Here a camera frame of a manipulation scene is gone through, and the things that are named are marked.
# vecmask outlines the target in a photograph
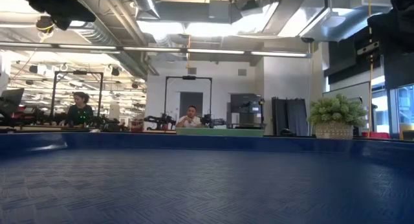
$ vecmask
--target potted plant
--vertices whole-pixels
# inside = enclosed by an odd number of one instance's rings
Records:
[[[361,103],[351,102],[341,94],[312,102],[310,108],[308,121],[321,139],[352,139],[353,126],[363,126],[367,115]]]

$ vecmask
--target black hair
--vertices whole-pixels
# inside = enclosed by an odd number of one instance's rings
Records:
[[[80,98],[83,98],[85,101],[85,104],[87,104],[88,103],[88,101],[89,101],[89,95],[87,94],[87,93],[84,93],[84,92],[75,92],[74,94],[73,94],[73,96],[79,96]]]

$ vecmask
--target green plant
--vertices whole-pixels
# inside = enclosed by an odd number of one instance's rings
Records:
[[[335,98],[321,98],[310,103],[308,121],[312,124],[339,122],[352,126],[363,126],[363,117],[367,114],[359,102],[350,102],[344,95]]]

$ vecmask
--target blue floor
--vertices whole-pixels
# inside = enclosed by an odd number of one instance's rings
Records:
[[[413,223],[414,175],[345,155],[60,150],[0,161],[0,223]]]

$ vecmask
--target black metal frame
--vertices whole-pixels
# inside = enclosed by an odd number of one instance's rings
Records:
[[[56,85],[61,80],[61,78],[58,80],[58,75],[59,74],[64,74],[63,77],[66,76],[67,74],[77,74],[77,75],[99,74],[101,76],[100,86],[99,86],[98,113],[97,113],[97,117],[99,117],[100,113],[101,113],[102,87],[104,85],[104,73],[103,72],[87,72],[87,71],[55,71],[54,72],[53,92],[52,92],[52,107],[50,108],[50,116],[53,117],[53,114],[54,114],[54,97],[56,95]]]
[[[167,84],[170,78],[181,78],[183,80],[197,80],[197,79],[207,79],[210,81],[210,108],[208,110],[208,114],[212,114],[212,87],[213,87],[213,78],[207,77],[196,77],[196,76],[167,76],[166,77],[166,86],[165,86],[165,93],[164,93],[164,114],[167,111]]]

